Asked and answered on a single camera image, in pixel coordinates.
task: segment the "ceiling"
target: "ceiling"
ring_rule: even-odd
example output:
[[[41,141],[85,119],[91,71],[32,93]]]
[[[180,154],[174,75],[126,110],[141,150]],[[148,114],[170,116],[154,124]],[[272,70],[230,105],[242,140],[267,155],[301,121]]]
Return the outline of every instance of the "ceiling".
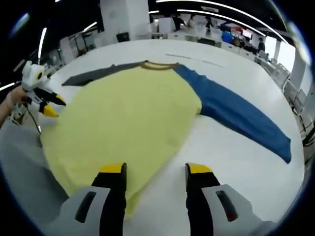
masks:
[[[281,18],[264,0],[213,0],[245,11],[264,21],[277,30],[286,31]],[[262,27],[257,21],[236,11],[199,2],[163,2],[156,3],[148,0],[149,10],[159,10],[160,13],[175,13],[177,9],[202,10],[201,6],[219,9],[224,16],[244,22],[254,28]],[[102,17],[99,9],[99,0],[24,0],[8,1],[9,16],[6,19],[5,32],[9,34],[16,22],[26,13],[29,20],[14,36],[8,39],[5,47],[5,57],[8,75],[0,79],[1,84],[12,81],[12,70],[22,60],[34,52],[40,41],[42,29],[47,32],[42,48],[42,55],[58,46],[60,39],[82,31],[85,27],[97,21],[99,30],[103,30]]]

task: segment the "white table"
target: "white table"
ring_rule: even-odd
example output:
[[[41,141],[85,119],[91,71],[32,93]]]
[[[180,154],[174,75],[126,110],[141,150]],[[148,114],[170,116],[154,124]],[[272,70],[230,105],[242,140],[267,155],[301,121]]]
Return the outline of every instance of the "white table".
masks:
[[[291,138],[292,161],[286,164],[269,150],[212,118],[197,116],[180,152],[146,186],[135,214],[124,222],[124,235],[190,235],[185,205],[186,162],[209,166],[221,184],[229,184],[252,203],[254,214],[262,220],[277,222],[295,199],[303,181],[303,148],[290,106],[258,64],[204,44],[139,40],[88,52],[56,72],[50,85],[70,102],[79,88],[61,87],[69,76],[145,59],[164,63],[178,61],[250,101]]]

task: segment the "blue object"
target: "blue object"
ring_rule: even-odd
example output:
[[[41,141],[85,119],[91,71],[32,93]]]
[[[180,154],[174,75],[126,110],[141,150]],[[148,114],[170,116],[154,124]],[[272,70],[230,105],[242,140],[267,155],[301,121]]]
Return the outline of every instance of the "blue object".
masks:
[[[222,40],[223,42],[229,43],[229,44],[233,44],[233,36],[230,32],[223,32],[222,33]]]
[[[201,115],[212,117],[257,142],[279,155],[286,163],[291,161],[291,140],[262,111],[233,91],[184,65],[175,67],[174,71],[199,96],[202,103]]]

